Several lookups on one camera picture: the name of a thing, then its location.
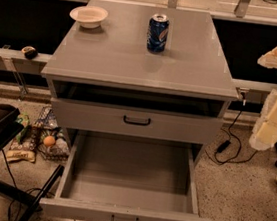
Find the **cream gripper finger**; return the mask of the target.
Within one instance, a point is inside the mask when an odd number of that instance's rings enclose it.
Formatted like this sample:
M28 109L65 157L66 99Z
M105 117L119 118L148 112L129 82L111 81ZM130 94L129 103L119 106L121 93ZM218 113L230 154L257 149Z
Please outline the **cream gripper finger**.
M264 68L277 69L277 46L266 54L263 54L257 60L257 64Z

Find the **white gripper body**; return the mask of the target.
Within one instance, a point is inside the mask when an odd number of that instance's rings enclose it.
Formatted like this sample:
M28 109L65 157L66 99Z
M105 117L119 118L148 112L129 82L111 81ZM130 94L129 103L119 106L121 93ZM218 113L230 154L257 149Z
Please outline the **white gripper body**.
M249 144L253 149L264 151L277 142L277 89L267 95L252 132Z

